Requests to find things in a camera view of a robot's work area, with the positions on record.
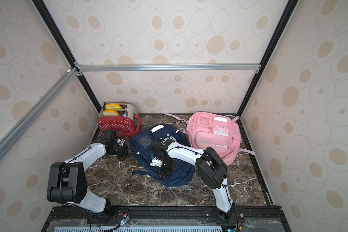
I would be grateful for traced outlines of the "navy blue backpack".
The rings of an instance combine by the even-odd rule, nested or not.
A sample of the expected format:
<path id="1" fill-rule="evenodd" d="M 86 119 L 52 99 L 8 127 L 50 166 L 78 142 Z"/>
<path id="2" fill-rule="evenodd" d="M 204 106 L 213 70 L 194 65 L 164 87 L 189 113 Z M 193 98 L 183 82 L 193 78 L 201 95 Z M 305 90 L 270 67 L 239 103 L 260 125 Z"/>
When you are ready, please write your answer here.
<path id="1" fill-rule="evenodd" d="M 134 170 L 132 175 L 149 175 L 155 181 L 166 187 L 179 187 L 188 184 L 195 173 L 195 166 L 180 159 L 173 160 L 173 170 L 170 175 L 163 179 L 159 176 L 157 166 L 150 166 L 151 156 L 163 159 L 167 157 L 163 152 L 155 152 L 152 145 L 156 142 L 163 142 L 165 139 L 172 139 L 182 146 L 190 146 L 184 133 L 170 124 L 158 124 L 144 131 L 137 133 L 130 139 L 130 148 L 136 153 L 137 161 L 144 167 L 144 171 Z"/>

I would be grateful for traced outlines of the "pink backpack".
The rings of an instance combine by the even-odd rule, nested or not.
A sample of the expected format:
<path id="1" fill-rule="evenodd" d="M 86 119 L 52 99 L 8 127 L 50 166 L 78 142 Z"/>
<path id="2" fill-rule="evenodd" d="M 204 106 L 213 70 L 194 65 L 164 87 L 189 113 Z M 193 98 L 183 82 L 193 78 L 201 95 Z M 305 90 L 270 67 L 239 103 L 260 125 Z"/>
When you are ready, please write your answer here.
<path id="1" fill-rule="evenodd" d="M 185 133 L 192 148 L 213 148 L 226 165 L 230 166 L 238 153 L 247 152 L 254 155 L 255 152 L 241 149 L 242 137 L 239 125 L 236 121 L 239 116 L 230 119 L 226 116 L 207 112 L 196 112 L 188 121 Z"/>

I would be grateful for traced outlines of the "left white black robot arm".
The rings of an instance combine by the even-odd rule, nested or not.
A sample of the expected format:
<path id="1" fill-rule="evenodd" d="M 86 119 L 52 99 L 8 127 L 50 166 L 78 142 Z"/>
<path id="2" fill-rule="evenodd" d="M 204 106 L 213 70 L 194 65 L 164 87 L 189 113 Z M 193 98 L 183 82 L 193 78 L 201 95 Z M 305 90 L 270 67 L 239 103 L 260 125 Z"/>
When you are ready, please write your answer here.
<path id="1" fill-rule="evenodd" d="M 85 171 L 105 155 L 128 154 L 124 139 L 96 140 L 78 155 L 51 165 L 46 197 L 50 202 L 78 206 L 99 218 L 112 219 L 111 202 L 88 188 Z"/>

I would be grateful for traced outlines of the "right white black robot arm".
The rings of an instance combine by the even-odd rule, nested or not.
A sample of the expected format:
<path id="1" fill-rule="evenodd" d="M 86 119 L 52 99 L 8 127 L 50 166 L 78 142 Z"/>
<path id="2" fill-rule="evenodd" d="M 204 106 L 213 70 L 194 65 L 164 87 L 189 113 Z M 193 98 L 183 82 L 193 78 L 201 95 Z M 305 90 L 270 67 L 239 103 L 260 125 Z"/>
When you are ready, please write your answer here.
<path id="1" fill-rule="evenodd" d="M 174 159 L 182 160 L 196 167 L 202 181 L 212 189 L 219 210 L 218 218 L 228 222 L 233 216 L 233 200 L 227 185 L 227 165 L 217 152 L 207 147 L 204 150 L 181 145 L 177 141 L 167 138 L 152 144 L 156 154 L 151 165 L 159 167 L 159 173 L 164 177 L 172 172 Z"/>

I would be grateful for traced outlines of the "red dotted toaster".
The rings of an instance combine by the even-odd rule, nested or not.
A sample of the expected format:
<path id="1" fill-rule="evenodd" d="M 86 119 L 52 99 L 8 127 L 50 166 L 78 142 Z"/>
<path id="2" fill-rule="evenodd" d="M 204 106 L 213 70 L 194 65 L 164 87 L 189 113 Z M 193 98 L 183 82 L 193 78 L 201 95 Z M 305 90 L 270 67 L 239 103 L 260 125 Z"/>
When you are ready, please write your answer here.
<path id="1" fill-rule="evenodd" d="M 141 126 L 141 118 L 139 117 L 137 109 L 128 103 L 117 103 L 120 104 L 123 109 L 118 111 L 119 116 L 105 117 L 102 112 L 105 110 L 104 103 L 101 112 L 97 118 L 97 124 L 101 131 L 114 130 L 118 136 L 132 137 L 136 135 Z"/>

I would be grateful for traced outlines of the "yellow toast slice front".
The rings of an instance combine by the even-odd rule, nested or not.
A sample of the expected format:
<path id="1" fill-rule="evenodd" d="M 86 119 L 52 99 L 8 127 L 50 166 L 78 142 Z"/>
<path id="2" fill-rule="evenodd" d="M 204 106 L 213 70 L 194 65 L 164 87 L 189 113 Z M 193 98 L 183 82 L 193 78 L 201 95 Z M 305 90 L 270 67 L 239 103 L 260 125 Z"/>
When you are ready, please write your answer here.
<path id="1" fill-rule="evenodd" d="M 120 113 L 116 110 L 104 110 L 102 112 L 102 115 L 105 117 L 111 117 L 111 116 L 119 116 Z"/>

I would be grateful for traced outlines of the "yellow toast slice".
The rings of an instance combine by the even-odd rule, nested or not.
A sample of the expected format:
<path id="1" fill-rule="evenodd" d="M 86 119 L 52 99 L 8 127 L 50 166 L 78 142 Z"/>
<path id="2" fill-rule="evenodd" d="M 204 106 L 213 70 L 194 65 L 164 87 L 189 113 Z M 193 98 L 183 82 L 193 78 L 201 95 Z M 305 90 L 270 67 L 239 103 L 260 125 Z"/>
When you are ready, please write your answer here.
<path id="1" fill-rule="evenodd" d="M 119 116 L 120 113 L 116 110 L 104 110 L 102 112 L 102 115 L 105 117 L 111 117 L 111 116 Z"/>
<path id="2" fill-rule="evenodd" d="M 115 110 L 115 111 L 120 111 L 123 109 L 123 107 L 120 104 L 117 103 L 107 103 L 104 106 L 105 110 Z"/>

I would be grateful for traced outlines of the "yellow toast slice rear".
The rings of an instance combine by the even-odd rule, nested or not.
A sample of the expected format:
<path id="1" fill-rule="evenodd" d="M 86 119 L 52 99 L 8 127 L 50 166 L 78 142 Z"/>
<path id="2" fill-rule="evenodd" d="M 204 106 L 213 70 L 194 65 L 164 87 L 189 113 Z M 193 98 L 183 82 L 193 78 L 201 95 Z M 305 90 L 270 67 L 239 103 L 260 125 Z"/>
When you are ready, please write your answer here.
<path id="1" fill-rule="evenodd" d="M 123 109 L 123 107 L 120 104 L 117 103 L 107 103 L 104 106 L 105 110 L 115 110 L 115 111 L 120 111 Z"/>

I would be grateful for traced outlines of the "small green circuit board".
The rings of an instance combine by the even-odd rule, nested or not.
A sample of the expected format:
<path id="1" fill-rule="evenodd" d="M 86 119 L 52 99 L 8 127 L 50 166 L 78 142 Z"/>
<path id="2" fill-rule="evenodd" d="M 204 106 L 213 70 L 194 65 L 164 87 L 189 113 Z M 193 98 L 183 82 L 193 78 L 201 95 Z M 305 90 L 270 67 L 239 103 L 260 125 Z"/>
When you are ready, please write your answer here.
<path id="1" fill-rule="evenodd" d="M 130 221 L 129 215 L 125 215 L 124 219 L 119 223 L 119 226 L 124 226 L 129 221 Z"/>

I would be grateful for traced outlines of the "left diagonal aluminium bar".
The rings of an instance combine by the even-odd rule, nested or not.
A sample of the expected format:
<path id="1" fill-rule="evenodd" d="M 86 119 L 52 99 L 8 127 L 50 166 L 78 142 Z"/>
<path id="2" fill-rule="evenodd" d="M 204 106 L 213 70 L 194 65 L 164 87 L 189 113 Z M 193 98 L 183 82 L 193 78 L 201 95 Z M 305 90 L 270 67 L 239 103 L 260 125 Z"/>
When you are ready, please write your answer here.
<path id="1" fill-rule="evenodd" d="M 45 95 L 25 114 L 25 116 L 0 140 L 0 161 L 27 131 L 39 115 L 50 105 L 58 96 L 62 89 L 68 84 L 77 73 L 74 67 L 67 71 L 55 85 L 50 88 Z"/>

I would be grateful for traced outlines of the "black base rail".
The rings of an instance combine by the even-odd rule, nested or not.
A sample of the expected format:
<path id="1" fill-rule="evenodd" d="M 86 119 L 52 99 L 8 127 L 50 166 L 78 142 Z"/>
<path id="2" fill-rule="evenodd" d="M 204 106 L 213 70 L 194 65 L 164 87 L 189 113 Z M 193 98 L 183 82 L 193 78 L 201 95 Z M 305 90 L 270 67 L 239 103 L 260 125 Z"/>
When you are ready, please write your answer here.
<path id="1" fill-rule="evenodd" d="M 43 232 L 289 232 L 280 206 L 236 206 L 228 222 L 215 206 L 114 206 L 102 219 L 75 206 L 54 207 Z M 124 226 L 119 223 L 129 215 Z"/>

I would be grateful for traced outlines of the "horizontal aluminium frame bar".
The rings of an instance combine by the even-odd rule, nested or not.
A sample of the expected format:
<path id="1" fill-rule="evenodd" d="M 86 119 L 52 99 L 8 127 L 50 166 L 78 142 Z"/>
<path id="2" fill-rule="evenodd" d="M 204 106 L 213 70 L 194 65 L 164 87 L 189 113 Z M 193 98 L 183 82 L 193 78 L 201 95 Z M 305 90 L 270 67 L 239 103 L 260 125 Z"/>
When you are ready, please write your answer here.
<path id="1" fill-rule="evenodd" d="M 237 64 L 135 64 L 135 65 L 85 65 L 76 67 L 81 72 L 164 72 L 164 71 L 220 71 L 220 70 L 259 70 L 258 63 Z"/>

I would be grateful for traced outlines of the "black left corner post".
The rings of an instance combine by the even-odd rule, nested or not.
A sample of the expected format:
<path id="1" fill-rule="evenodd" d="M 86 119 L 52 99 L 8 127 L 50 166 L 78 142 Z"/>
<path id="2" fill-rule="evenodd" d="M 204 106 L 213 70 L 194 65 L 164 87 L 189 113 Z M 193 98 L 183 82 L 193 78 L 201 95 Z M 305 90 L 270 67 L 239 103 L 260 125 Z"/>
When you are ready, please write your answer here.
<path id="1" fill-rule="evenodd" d="M 73 53 L 71 52 L 64 37 L 62 36 L 61 31 L 59 30 L 59 27 L 56 25 L 53 17 L 51 16 L 50 12 L 48 11 L 46 4 L 44 3 L 44 1 L 41 1 L 41 0 L 33 0 L 32 3 L 34 4 L 35 8 L 37 9 L 37 11 L 40 14 L 41 18 L 43 19 L 44 23 L 48 27 L 50 33 L 52 34 L 54 40 L 56 41 L 63 56 L 68 61 L 71 68 L 76 68 L 76 70 L 79 72 L 79 74 L 77 74 L 78 80 L 81 83 L 84 91 L 88 95 L 89 99 L 91 100 L 92 104 L 94 105 L 95 109 L 99 113 L 101 111 L 102 107 L 99 104 L 99 101 L 97 100 L 97 98 L 96 98 L 93 90 L 91 89 L 88 81 L 86 80 L 84 75 L 80 72 L 80 70 L 75 65 L 76 59 L 74 58 Z"/>

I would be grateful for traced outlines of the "black corner post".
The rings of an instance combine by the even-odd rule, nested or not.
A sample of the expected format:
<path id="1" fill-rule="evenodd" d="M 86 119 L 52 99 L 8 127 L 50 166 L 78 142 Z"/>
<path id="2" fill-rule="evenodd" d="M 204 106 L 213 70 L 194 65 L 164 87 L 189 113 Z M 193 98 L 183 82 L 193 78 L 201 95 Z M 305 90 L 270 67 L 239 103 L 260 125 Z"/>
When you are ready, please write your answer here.
<path id="1" fill-rule="evenodd" d="M 51 16 L 50 12 L 48 11 L 46 4 L 44 3 L 44 1 L 41 1 L 41 0 L 33 0 L 32 3 L 34 4 L 35 8 L 37 9 L 37 11 L 40 14 L 41 18 L 43 19 L 44 23 L 48 27 L 50 33 L 52 34 L 54 40 L 56 41 L 63 56 L 68 61 L 71 68 L 76 68 L 76 70 L 79 72 L 79 74 L 77 74 L 78 80 L 81 83 L 84 91 L 88 95 L 89 99 L 91 100 L 92 104 L 94 105 L 95 109 L 99 113 L 101 111 L 102 107 L 99 104 L 99 101 L 97 100 L 97 98 L 96 98 L 93 90 L 91 89 L 88 81 L 86 80 L 84 75 L 80 72 L 80 70 L 75 65 L 76 59 L 74 58 L 73 53 L 71 52 L 64 37 L 62 36 L 61 31 L 59 30 L 59 27 L 56 25 L 53 17 Z"/>
<path id="2" fill-rule="evenodd" d="M 292 16 L 297 4 L 298 4 L 298 2 L 299 2 L 298 0 L 289 0 L 287 2 L 287 5 L 286 5 L 286 7 L 281 15 L 280 20 L 278 21 L 276 29 L 275 29 L 275 31 L 271 37 L 271 40 L 266 48 L 264 56 L 261 59 L 261 62 L 260 62 L 261 66 L 260 66 L 259 70 L 256 72 L 256 74 L 253 76 L 251 84 L 250 84 L 249 88 L 247 89 L 246 95 L 245 95 L 245 97 L 240 105 L 240 108 L 237 112 L 238 116 L 241 116 L 243 114 L 249 100 L 251 99 L 251 96 L 252 96 L 264 70 L 266 69 L 268 62 L 270 61 L 271 56 L 273 54 L 273 51 L 275 50 L 281 36 L 283 35 L 284 30 L 285 30 L 286 26 L 288 25 L 288 22 Z"/>

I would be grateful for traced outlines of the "black right corner post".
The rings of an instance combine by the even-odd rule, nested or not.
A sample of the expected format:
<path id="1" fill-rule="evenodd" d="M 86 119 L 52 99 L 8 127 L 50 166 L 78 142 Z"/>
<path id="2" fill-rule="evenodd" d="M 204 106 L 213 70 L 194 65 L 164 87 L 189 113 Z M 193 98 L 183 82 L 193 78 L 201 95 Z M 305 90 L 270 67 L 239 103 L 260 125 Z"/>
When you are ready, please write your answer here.
<path id="1" fill-rule="evenodd" d="M 245 95 L 245 97 L 240 105 L 240 108 L 237 112 L 238 116 L 241 116 L 243 114 L 249 100 L 251 99 L 251 96 L 252 96 L 264 70 L 266 69 L 268 62 L 270 61 L 271 56 L 273 54 L 273 51 L 275 50 L 281 36 L 283 35 L 284 30 L 285 30 L 286 26 L 288 25 L 288 22 L 292 16 L 297 4 L 298 4 L 298 2 L 299 2 L 298 0 L 289 0 L 287 2 L 287 5 L 286 5 L 286 7 L 281 15 L 280 20 L 278 21 L 276 29 L 275 29 L 275 31 L 271 37 L 271 40 L 266 48 L 264 56 L 261 59 L 261 62 L 260 62 L 261 66 L 260 66 L 259 70 L 256 72 L 256 74 L 253 76 L 251 84 L 250 84 L 249 88 L 247 89 L 246 95 Z"/>

